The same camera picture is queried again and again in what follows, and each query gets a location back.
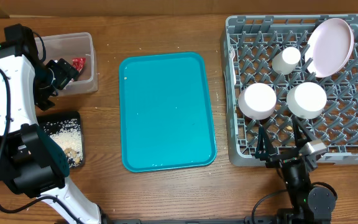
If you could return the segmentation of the white round plate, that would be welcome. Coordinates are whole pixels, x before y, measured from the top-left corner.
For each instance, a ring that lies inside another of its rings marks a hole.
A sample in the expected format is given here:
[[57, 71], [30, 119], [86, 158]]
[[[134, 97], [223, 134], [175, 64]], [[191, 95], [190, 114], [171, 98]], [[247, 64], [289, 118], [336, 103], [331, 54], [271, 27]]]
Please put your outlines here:
[[354, 34], [349, 24], [339, 18], [321, 23], [308, 40], [305, 61], [312, 59], [307, 66], [317, 78], [329, 77], [345, 66], [354, 46]]

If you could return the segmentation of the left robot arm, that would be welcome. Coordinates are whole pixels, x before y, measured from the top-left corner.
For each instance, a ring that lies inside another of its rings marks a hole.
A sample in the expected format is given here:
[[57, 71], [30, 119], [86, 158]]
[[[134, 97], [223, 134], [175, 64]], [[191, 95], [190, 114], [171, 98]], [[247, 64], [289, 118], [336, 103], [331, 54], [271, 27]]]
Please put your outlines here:
[[70, 179], [67, 157], [39, 126], [36, 109], [53, 106], [51, 96], [78, 70], [64, 59], [38, 51], [38, 33], [21, 24], [6, 27], [0, 43], [0, 181], [31, 204], [44, 202], [68, 223], [109, 223], [99, 205]]

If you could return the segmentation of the pink bowl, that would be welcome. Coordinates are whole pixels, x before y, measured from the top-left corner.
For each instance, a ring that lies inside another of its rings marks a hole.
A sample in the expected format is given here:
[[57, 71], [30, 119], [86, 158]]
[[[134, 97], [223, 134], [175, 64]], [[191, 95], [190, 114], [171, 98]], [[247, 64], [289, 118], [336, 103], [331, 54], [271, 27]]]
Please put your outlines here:
[[250, 119], [263, 120], [270, 117], [276, 107], [277, 97], [270, 86], [254, 83], [238, 97], [238, 107]]

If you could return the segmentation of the red snack wrapper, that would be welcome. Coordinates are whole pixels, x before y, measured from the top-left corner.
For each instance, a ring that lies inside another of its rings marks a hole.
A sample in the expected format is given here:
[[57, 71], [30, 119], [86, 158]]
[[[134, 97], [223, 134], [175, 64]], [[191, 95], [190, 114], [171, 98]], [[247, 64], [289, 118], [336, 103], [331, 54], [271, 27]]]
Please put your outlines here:
[[86, 59], [84, 57], [78, 57], [72, 59], [72, 66], [80, 73], [85, 67]]

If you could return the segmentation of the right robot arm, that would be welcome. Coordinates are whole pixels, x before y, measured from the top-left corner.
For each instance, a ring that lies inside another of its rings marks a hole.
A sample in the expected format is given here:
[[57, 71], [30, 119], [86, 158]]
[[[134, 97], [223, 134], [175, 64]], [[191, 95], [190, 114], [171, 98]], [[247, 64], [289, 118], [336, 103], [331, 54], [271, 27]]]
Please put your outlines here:
[[[253, 207], [252, 223], [330, 223], [338, 198], [337, 192], [325, 182], [312, 182], [309, 173], [318, 168], [317, 160], [328, 148], [297, 118], [292, 119], [295, 147], [278, 154], [272, 146], [264, 127], [259, 127], [255, 157], [265, 162], [267, 168], [276, 169], [285, 189], [268, 194]], [[280, 208], [277, 214], [257, 217], [257, 207], [268, 198], [287, 193], [291, 208]]]

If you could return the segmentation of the white plastic fork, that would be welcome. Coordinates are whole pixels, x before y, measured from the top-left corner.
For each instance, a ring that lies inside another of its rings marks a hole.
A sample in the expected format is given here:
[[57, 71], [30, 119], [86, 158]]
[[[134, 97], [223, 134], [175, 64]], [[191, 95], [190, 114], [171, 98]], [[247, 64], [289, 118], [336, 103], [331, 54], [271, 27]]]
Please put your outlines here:
[[231, 46], [231, 48], [229, 50], [229, 67], [230, 67], [231, 80], [232, 80], [233, 85], [236, 84], [236, 72], [235, 72], [235, 67], [234, 67], [234, 57], [235, 56], [236, 56], [235, 50], [234, 50], [233, 46]]

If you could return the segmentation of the white plastic cup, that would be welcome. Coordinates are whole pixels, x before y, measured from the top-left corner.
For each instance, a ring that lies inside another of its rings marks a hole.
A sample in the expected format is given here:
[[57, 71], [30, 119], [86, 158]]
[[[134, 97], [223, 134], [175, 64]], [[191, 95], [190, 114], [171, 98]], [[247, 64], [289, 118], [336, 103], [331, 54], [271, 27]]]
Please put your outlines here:
[[301, 59], [300, 51], [295, 47], [287, 47], [272, 60], [272, 69], [277, 74], [288, 75], [294, 71]]

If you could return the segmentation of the white bowl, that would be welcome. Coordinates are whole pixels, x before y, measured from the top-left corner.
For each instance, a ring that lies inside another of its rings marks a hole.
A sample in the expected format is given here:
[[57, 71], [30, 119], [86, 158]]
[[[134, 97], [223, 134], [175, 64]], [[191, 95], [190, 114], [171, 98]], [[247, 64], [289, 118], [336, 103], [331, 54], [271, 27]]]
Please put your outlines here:
[[317, 118], [327, 103], [324, 89], [316, 83], [306, 82], [292, 88], [287, 94], [288, 109], [302, 119]]

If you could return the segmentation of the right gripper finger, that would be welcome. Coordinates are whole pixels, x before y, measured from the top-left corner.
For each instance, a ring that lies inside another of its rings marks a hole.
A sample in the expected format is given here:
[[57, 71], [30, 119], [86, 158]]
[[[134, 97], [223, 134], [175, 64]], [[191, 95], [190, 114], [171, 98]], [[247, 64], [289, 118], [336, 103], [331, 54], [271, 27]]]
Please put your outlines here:
[[314, 141], [314, 134], [297, 117], [292, 117], [291, 120], [295, 146], [304, 146], [306, 143]]
[[260, 159], [261, 161], [269, 160], [273, 155], [275, 155], [275, 149], [263, 126], [259, 127], [259, 133], [257, 139], [258, 141], [257, 141], [257, 148], [255, 150], [255, 158]]

